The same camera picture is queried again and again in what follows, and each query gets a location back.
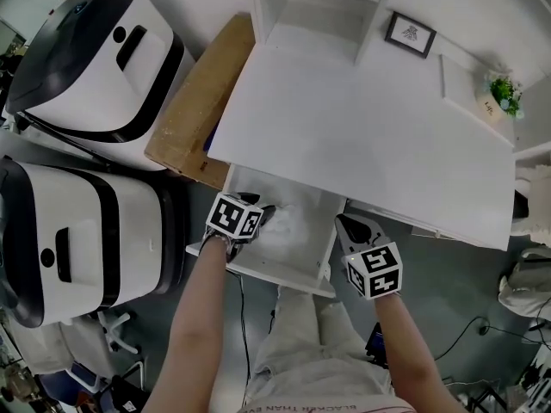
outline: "white drawer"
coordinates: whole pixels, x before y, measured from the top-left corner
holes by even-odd
[[[344,197],[233,164],[224,191],[260,194],[260,203],[265,205],[296,206],[304,216],[302,233],[308,234],[303,240],[281,248],[257,240],[245,246],[227,266],[229,269],[304,292],[335,296],[324,271],[329,268],[329,256],[337,236],[334,219],[344,210]],[[198,256],[200,247],[201,242],[193,243],[186,251]]]

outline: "open drawer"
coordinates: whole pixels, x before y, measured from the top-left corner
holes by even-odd
[[[260,238],[227,265],[229,269],[307,293],[335,296],[325,277],[337,236],[334,219],[344,210],[344,197],[234,164],[224,191],[260,194],[260,205],[287,207],[294,215],[287,234],[261,231]],[[200,247],[201,242],[193,243],[186,251],[198,256]]]

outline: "picture frame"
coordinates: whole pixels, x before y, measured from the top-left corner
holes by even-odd
[[[435,37],[434,29],[400,12],[394,12],[385,41],[426,59]]]

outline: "brown cardboard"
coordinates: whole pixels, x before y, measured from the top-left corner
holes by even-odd
[[[201,55],[165,110],[145,148],[147,157],[180,175],[222,189],[229,165],[207,157],[203,146],[254,45],[251,18],[235,15]]]

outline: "person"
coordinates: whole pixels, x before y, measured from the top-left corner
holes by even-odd
[[[222,351],[226,262],[237,247],[207,228],[144,412],[208,412]],[[380,297],[375,309],[390,374],[366,361],[365,341],[342,303],[280,287],[274,325],[259,349],[240,412],[465,412],[443,384],[401,297]]]

